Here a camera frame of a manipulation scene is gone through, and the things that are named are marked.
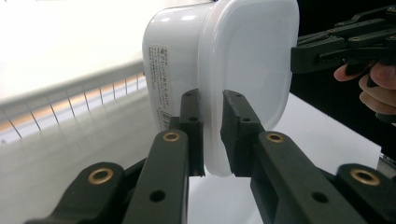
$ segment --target wire rack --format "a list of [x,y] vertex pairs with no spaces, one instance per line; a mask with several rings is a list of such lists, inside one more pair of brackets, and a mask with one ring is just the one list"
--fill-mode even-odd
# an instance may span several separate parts
[[142,71],[132,63],[0,104],[0,147],[146,88]]

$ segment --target brass ring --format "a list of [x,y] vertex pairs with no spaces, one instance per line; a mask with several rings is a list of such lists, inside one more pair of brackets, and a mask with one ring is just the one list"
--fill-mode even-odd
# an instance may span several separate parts
[[270,140],[271,142],[275,142],[275,143],[283,142],[283,136],[280,134],[277,134],[277,133],[268,133],[267,139]]
[[376,175],[362,169],[353,169],[350,171],[350,174],[353,178],[365,185],[378,186],[380,183],[380,180]]
[[[106,175],[103,177],[96,177],[97,174],[102,172],[106,173]],[[111,177],[113,177],[113,175],[114,175],[113,170],[106,167],[99,168],[97,170],[92,171],[92,173],[88,176],[88,182],[90,182],[90,184],[93,185],[100,185],[106,183],[109,179],[111,179]]]
[[166,142],[176,142],[180,138],[178,133],[166,133],[163,135],[163,140]]

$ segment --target barcode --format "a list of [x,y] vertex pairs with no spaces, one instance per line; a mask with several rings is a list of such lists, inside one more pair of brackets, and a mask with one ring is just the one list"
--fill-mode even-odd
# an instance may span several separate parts
[[160,115],[161,115],[161,121],[163,122],[163,128],[168,129],[172,115],[163,111],[160,111]]

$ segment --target white lid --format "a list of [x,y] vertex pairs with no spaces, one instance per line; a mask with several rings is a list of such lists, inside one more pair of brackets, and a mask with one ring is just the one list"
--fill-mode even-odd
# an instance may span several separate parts
[[199,42],[198,83],[205,165],[211,174],[231,174],[220,138],[224,90],[244,94],[265,130],[280,120],[298,25],[294,0],[221,0],[209,12]]

